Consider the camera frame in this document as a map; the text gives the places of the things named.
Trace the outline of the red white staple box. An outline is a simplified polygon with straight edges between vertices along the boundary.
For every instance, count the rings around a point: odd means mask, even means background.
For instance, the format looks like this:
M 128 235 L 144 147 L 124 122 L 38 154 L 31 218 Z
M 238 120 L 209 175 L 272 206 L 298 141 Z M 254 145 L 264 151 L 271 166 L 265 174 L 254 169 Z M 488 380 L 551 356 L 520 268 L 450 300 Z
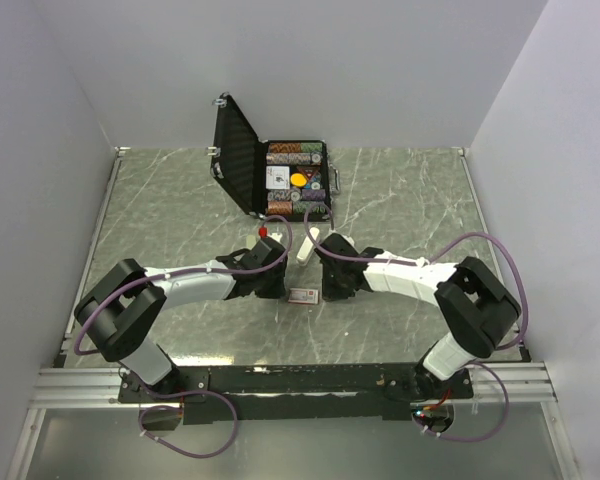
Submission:
M 288 302 L 299 305 L 317 305 L 320 301 L 320 291 L 312 288 L 291 288 Z

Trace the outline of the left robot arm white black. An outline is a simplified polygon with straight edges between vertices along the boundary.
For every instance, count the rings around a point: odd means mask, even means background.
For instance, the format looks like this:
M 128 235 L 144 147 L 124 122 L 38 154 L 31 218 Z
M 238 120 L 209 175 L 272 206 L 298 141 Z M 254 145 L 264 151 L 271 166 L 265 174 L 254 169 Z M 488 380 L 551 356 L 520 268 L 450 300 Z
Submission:
M 263 237 L 250 249 L 182 269 L 156 269 L 124 259 L 86 293 L 74 318 L 109 363 L 119 363 L 142 381 L 151 399 L 163 402 L 184 388 L 171 358 L 149 338 L 159 314 L 196 302 L 226 301 L 251 294 L 286 295 L 285 248 Z

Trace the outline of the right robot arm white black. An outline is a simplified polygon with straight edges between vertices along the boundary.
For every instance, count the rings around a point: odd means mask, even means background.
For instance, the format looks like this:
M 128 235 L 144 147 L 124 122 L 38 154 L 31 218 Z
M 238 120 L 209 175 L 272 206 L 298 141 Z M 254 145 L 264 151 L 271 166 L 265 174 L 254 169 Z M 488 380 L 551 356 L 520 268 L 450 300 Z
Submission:
M 366 291 L 401 295 L 439 309 L 448 332 L 418 361 L 410 380 L 421 399 L 441 396 L 469 362 L 489 358 L 523 313 L 515 297 L 475 257 L 431 264 L 375 247 L 357 251 L 339 233 L 316 244 L 315 251 L 323 267 L 326 300 L 346 300 Z

